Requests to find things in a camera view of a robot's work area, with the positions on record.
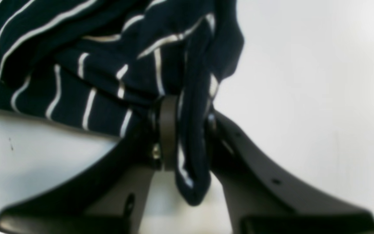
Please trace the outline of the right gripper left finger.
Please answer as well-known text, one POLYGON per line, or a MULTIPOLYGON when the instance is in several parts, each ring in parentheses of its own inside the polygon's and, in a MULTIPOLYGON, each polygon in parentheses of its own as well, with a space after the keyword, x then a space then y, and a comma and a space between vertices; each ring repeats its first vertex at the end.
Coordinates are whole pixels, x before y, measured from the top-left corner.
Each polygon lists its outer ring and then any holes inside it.
POLYGON ((175 98, 82 173, 0 211, 0 234, 138 234, 154 173, 175 166, 175 98))

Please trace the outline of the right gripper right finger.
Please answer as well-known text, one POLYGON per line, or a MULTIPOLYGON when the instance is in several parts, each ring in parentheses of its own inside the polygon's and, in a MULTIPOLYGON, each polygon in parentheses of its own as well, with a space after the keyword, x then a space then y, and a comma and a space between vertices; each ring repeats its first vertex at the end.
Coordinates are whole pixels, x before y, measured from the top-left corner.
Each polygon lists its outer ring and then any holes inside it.
POLYGON ((233 234, 374 234, 368 209, 298 179, 215 109, 206 123, 233 234))

